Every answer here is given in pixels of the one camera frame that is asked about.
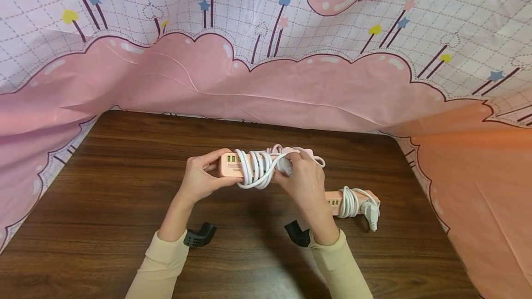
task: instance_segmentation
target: person's left hand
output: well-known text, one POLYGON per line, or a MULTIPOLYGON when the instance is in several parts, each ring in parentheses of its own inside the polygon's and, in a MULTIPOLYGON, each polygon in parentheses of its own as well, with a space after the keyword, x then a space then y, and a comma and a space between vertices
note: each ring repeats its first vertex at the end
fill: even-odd
POLYGON ((187 160, 185 176, 177 193, 182 201, 194 205, 199 200, 211 195, 213 191, 242 181, 242 178, 238 177, 217 178, 207 173, 216 170, 218 159, 227 152, 232 151, 224 148, 187 160))

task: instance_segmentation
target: grid pattern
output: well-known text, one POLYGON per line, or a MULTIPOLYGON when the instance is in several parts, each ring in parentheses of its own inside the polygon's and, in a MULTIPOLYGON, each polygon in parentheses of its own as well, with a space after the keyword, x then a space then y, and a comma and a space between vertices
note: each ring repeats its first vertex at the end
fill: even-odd
MULTIPOLYGON (((0 0, 0 94, 20 89, 46 63, 60 55, 83 51, 95 38, 122 36, 140 45, 158 37, 155 18, 168 20, 166 32, 192 37, 215 32, 231 41, 235 57, 253 67, 272 60, 266 53, 281 6, 278 0, 214 0, 207 12, 207 28, 199 2, 203 0, 100 0, 109 29, 98 30, 82 0, 0 0), (81 41, 73 25, 60 19, 63 9, 78 13, 87 36, 81 41), (214 26, 210 27, 210 10, 214 26), (260 35, 254 64, 251 57, 260 35)), ((324 17, 307 0, 291 0, 283 11, 289 25, 279 42, 278 58, 301 60, 318 53, 337 54, 350 61, 360 57, 368 29, 380 24, 382 33, 369 42, 364 54, 382 51, 379 44, 402 12, 407 0, 363 0, 336 16, 324 17)), ((448 99, 471 97, 491 71, 520 71, 490 92, 496 109, 531 103, 531 0, 416 0, 406 13, 410 23, 385 51, 410 63, 414 79, 444 43, 451 62, 435 72, 429 83, 448 99)), ((99 24, 97 10, 92 7, 99 24)))

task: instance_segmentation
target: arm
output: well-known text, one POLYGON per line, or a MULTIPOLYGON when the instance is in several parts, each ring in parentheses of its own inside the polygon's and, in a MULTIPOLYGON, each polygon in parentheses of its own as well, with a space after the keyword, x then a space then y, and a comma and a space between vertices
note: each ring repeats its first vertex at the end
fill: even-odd
POLYGON ((373 299, 326 202, 323 170, 304 152, 290 153, 286 158, 293 164, 292 176, 276 172, 274 180, 294 199, 310 226, 312 255, 332 299, 373 299))
POLYGON ((242 180, 216 178, 207 173, 216 169, 215 162, 226 152, 231 151, 220 149, 187 161, 181 188, 172 200, 161 228, 151 240, 126 299, 172 298, 175 281, 188 256, 188 246, 183 240, 193 206, 220 187, 231 186, 242 180))

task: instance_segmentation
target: pink star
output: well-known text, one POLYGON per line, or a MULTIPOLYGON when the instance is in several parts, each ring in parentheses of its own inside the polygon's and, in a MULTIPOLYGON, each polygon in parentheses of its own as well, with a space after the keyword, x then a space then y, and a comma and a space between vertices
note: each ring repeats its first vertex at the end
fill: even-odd
POLYGON ((407 0, 405 3, 405 11, 409 12, 416 5, 416 0, 407 0))
POLYGON ((284 29, 286 27, 288 27, 288 18, 282 17, 281 19, 279 19, 279 28, 284 29))

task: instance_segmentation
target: pink fabric backdrop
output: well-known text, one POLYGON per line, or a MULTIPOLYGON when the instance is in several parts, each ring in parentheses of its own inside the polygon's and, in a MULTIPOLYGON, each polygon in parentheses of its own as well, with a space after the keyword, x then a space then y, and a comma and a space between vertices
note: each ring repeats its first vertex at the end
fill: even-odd
POLYGON ((531 298, 530 2, 0 0, 0 251, 99 114, 185 114, 392 135, 483 298, 531 298))

